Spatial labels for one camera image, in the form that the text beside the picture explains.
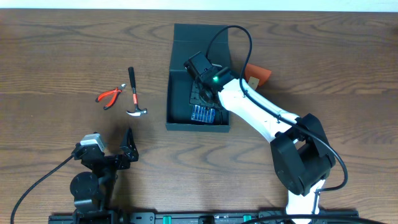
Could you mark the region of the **blue screwdriver set case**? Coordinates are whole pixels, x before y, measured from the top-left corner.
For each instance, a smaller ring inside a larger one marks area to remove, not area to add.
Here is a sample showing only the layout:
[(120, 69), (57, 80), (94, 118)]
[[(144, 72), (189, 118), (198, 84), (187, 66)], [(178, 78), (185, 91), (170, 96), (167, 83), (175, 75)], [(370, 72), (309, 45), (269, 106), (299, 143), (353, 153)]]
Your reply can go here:
[(192, 110), (191, 120), (211, 124), (214, 122), (215, 114), (216, 111), (213, 108), (194, 105)]

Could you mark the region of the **small black claw hammer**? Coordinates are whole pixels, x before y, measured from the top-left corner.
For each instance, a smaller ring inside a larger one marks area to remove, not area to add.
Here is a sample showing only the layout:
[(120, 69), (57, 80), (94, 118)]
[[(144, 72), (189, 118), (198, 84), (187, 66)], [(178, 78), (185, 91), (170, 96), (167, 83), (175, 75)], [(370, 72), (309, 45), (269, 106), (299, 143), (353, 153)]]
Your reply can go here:
[(140, 117), (144, 114), (147, 114), (147, 109), (140, 109), (138, 105), (138, 100), (137, 100), (137, 92), (136, 92), (136, 78), (135, 78), (135, 73), (134, 73), (134, 68), (129, 67), (128, 68), (128, 73), (129, 73), (129, 79), (130, 79), (130, 84), (132, 88), (132, 96), (133, 96), (133, 103), (134, 103), (134, 111), (129, 111), (127, 110), (126, 113), (129, 116), (133, 117)]

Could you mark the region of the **orange scraper wooden handle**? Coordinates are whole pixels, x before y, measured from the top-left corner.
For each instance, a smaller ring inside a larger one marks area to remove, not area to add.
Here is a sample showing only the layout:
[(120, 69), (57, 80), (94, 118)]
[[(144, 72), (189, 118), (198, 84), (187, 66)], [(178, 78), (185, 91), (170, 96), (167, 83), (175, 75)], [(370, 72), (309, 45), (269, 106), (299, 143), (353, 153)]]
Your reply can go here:
[(271, 74), (270, 70), (249, 63), (245, 68), (244, 79), (252, 89), (256, 90), (268, 81)]

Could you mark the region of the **red handled pliers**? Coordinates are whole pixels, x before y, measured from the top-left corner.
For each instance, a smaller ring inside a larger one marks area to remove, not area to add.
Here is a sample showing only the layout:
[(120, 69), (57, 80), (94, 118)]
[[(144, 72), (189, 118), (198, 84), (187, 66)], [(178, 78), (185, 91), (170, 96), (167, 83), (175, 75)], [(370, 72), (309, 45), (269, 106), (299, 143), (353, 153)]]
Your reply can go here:
[(101, 100), (103, 100), (104, 98), (111, 96), (111, 101), (109, 103), (107, 103), (105, 106), (103, 106), (104, 110), (108, 110), (110, 109), (115, 102), (118, 99), (118, 96), (123, 92), (123, 90), (125, 89), (126, 84), (123, 83), (121, 85), (119, 85), (118, 87), (116, 87), (115, 89), (109, 90), (109, 91), (105, 91), (103, 93), (101, 93), (96, 99), (95, 101), (97, 103), (99, 103)]

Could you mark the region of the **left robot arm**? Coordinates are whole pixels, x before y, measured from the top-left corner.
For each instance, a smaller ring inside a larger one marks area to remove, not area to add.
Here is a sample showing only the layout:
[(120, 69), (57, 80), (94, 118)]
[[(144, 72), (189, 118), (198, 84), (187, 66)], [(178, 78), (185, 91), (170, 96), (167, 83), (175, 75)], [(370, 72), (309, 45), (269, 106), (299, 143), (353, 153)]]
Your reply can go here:
[(139, 159), (132, 129), (128, 128), (120, 144), (122, 154), (107, 156), (99, 133), (86, 135), (76, 144), (72, 157), (89, 168), (76, 175), (70, 184), (77, 214), (105, 212), (109, 209), (117, 171), (129, 169)]

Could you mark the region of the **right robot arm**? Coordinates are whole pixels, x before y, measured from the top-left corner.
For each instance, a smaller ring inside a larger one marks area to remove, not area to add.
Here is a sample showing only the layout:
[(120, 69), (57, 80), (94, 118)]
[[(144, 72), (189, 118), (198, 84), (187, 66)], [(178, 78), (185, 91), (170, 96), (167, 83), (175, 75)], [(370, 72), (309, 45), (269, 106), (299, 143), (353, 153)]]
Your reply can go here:
[(228, 67), (185, 68), (203, 101), (238, 115), (270, 144), (275, 173), (288, 190), (287, 214), (319, 214), (320, 193), (336, 164), (320, 120), (279, 108)]

